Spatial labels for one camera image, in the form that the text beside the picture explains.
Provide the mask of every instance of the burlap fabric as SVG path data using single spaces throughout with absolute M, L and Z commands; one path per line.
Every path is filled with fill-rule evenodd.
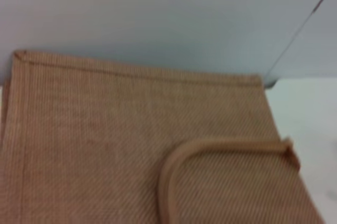
M 14 55 L 2 223 L 159 223 L 158 175 L 186 141 L 279 141 L 257 76 Z M 280 155 L 205 153 L 177 178 L 180 223 L 321 223 Z

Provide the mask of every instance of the gray wall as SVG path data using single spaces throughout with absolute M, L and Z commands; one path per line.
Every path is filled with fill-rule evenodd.
M 23 48 L 265 75 L 318 1 L 0 0 L 0 82 L 9 75 L 13 50 Z M 305 56 L 297 55 L 299 65 Z M 291 62 L 282 64 L 268 81 L 288 75 Z

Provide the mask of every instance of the white surface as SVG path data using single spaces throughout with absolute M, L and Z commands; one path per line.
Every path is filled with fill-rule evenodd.
M 315 205 L 336 224 L 337 78 L 281 80 L 266 94 L 281 136 L 294 141 Z
M 318 1 L 0 0 L 0 82 L 18 48 L 263 75 Z

